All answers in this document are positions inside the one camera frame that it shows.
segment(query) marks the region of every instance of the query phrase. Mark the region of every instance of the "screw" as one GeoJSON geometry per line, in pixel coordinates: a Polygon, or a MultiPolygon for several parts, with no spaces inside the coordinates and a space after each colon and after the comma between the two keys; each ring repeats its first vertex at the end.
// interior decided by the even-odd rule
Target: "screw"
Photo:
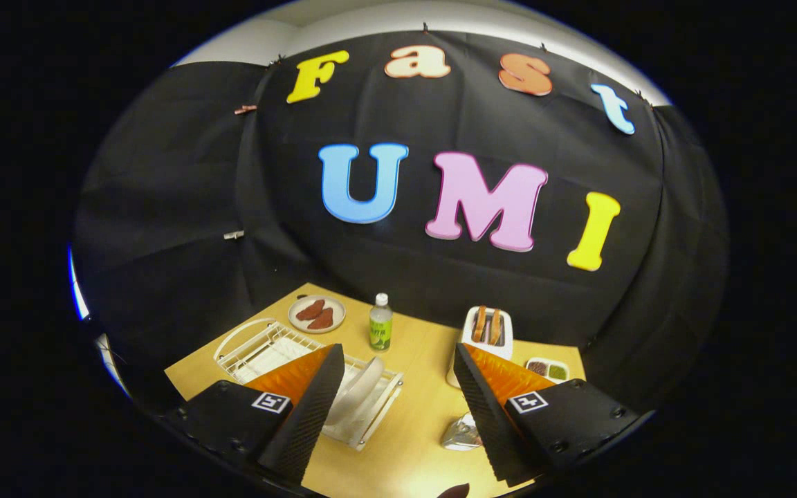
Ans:
{"type": "Polygon", "coordinates": [[[238,451],[238,453],[246,453],[247,448],[241,444],[241,441],[238,441],[237,438],[230,439],[230,445],[234,451],[238,451]]]}
{"type": "Polygon", "coordinates": [[[562,453],[564,450],[567,450],[567,441],[556,441],[549,447],[549,451],[553,453],[562,453]]]}

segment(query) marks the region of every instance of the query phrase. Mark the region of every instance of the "white wall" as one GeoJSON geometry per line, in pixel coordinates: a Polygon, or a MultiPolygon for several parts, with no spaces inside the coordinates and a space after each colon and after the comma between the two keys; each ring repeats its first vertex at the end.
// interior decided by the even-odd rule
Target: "white wall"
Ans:
{"type": "MultiPolygon", "coordinates": [[[[302,3],[296,2],[292,4],[292,8],[296,9],[302,3]]],[[[338,12],[335,8],[333,15],[301,28],[265,19],[266,13],[260,18],[262,19],[249,19],[228,29],[194,50],[178,64],[230,60],[266,65],[277,59],[279,54],[291,56],[330,42],[363,35],[423,29],[423,22],[426,22],[433,31],[490,35],[535,47],[540,47],[542,42],[551,53],[576,60],[604,73],[632,91],[641,91],[642,97],[653,105],[670,104],[666,95],[654,83],[617,54],[586,35],[535,12],[522,16],[473,4],[398,2],[348,12],[338,12]]]]}

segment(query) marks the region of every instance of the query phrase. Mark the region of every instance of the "water bottle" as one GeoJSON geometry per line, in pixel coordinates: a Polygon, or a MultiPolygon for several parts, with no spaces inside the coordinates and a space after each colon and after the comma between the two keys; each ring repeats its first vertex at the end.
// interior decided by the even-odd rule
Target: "water bottle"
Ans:
{"type": "Polygon", "coordinates": [[[392,340],[392,309],[390,309],[389,296],[385,293],[377,294],[371,308],[371,347],[377,351],[386,351],[392,340]]]}

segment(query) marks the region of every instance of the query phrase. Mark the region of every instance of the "white toaster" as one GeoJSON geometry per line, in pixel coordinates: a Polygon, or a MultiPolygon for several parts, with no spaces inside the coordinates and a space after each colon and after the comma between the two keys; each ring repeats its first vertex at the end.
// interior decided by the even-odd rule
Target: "white toaster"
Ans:
{"type": "MultiPolygon", "coordinates": [[[[466,321],[463,324],[463,331],[459,334],[459,343],[470,344],[481,348],[488,353],[493,353],[503,358],[504,360],[512,360],[512,318],[509,313],[502,309],[487,308],[487,306],[472,306],[466,314],[466,321]],[[479,315],[483,315],[484,310],[484,324],[483,327],[478,328],[479,315]],[[500,333],[491,327],[493,325],[494,312],[499,311],[500,315],[500,333]]],[[[455,354],[453,348],[451,349],[451,362],[448,366],[446,379],[448,384],[453,387],[459,388],[457,377],[453,373],[453,359],[455,354]]]]}

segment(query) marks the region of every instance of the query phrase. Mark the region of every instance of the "foam letter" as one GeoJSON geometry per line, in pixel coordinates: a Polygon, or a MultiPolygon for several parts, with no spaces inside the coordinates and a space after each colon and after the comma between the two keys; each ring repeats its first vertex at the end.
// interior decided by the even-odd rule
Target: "foam letter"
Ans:
{"type": "Polygon", "coordinates": [[[441,78],[451,72],[451,66],[445,64],[445,51],[439,47],[412,45],[397,48],[390,56],[393,60],[390,60],[383,70],[386,75],[393,78],[410,78],[418,75],[424,78],[441,78]]]}
{"type": "Polygon", "coordinates": [[[491,243],[506,251],[531,251],[534,207],[540,187],[547,182],[547,173],[538,167],[516,164],[489,192],[471,155],[441,152],[434,163],[442,170],[442,192],[436,218],[426,224],[430,237],[458,239],[462,229],[457,223],[457,211],[462,207],[469,237],[477,241],[502,212],[500,226],[491,233],[491,243]]]}
{"type": "Polygon", "coordinates": [[[607,119],[626,135],[635,133],[635,125],[623,116],[623,110],[629,109],[626,101],[614,93],[614,89],[605,85],[592,85],[592,91],[601,96],[601,104],[605,105],[607,119]]]}
{"type": "Polygon", "coordinates": [[[334,63],[342,64],[349,60],[348,51],[341,50],[336,53],[329,53],[320,57],[313,57],[297,64],[297,82],[294,83],[294,91],[288,95],[288,104],[293,104],[300,100],[313,98],[322,91],[315,85],[318,80],[327,83],[334,75],[334,63]]]}
{"type": "Polygon", "coordinates": [[[610,195],[589,192],[586,194],[586,204],[589,206],[589,218],[579,245],[567,255],[567,264],[574,268],[595,271],[601,267],[601,248],[605,245],[611,220],[620,214],[620,203],[610,195]]]}
{"type": "Polygon", "coordinates": [[[549,66],[537,57],[507,53],[500,58],[500,66],[503,70],[497,76],[508,89],[538,97],[553,91],[553,82],[547,76],[549,66]]]}
{"type": "Polygon", "coordinates": [[[358,157],[358,148],[355,145],[336,144],[319,151],[322,160],[322,201],[325,209],[338,220],[374,223],[387,217],[395,207],[399,191],[399,162],[407,158],[407,145],[376,144],[369,153],[377,160],[374,198],[358,202],[349,195],[351,162],[358,157]]]}

